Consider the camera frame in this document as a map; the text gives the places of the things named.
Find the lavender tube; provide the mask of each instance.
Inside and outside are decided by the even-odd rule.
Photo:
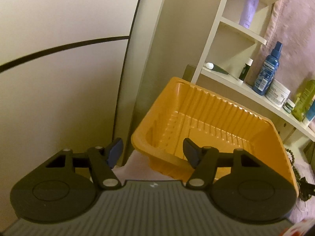
[[[239,24],[245,28],[249,28],[255,15],[259,0],[246,0]]]

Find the orange plastic tray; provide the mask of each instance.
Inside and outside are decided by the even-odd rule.
[[[193,172],[183,140],[220,152],[243,148],[292,183],[292,167],[273,123],[209,90],[172,78],[131,137],[134,148],[149,156],[152,169],[186,182]],[[230,173],[218,168],[216,178]]]

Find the toiletry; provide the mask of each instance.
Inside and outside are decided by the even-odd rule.
[[[218,73],[222,73],[222,74],[225,74],[225,75],[228,75],[229,73],[227,71],[225,71],[224,69],[222,69],[221,67],[213,64],[213,63],[206,63],[205,64],[205,67],[212,70],[212,71],[215,71],[215,72],[218,72]]]
[[[292,111],[293,116],[302,121],[305,118],[306,112],[310,108],[315,97],[315,80],[310,80],[306,83],[306,87],[301,94],[299,100]]]
[[[272,50],[271,54],[266,57],[266,60],[260,70],[259,75],[253,85],[253,91],[257,94],[263,96],[269,85],[271,84],[276,70],[279,67],[280,52],[282,49],[282,43],[277,42],[275,48]]]
[[[282,107],[289,95],[290,90],[288,90],[276,79],[272,81],[266,92],[266,98],[277,107]]]
[[[283,109],[287,112],[287,113],[291,113],[292,110],[294,109],[295,104],[290,100],[287,99],[286,103],[283,106]]]
[[[315,117],[315,102],[311,105],[303,120],[304,125],[308,126]]]
[[[239,24],[245,28],[249,28],[254,14],[256,12],[259,0],[246,0],[244,4],[244,8],[241,14],[241,18],[239,20]]]
[[[241,74],[237,80],[239,84],[243,83],[243,81],[244,81],[244,79],[248,73],[248,70],[250,69],[250,66],[252,65],[252,62],[253,62],[253,60],[251,58],[249,58],[247,63],[245,63],[245,66],[243,67],[243,70],[242,70],[242,72],[241,72]]]

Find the white door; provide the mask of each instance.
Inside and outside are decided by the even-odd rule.
[[[0,0],[0,231],[9,193],[62,148],[112,138],[138,0]]]

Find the round black pad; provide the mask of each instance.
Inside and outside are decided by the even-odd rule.
[[[19,217],[39,223],[65,221],[82,214],[96,197],[92,182],[64,168],[32,171],[11,191],[11,204]]]
[[[213,184],[210,194],[224,213],[244,222],[282,219],[296,201],[294,187],[263,167],[232,171]]]

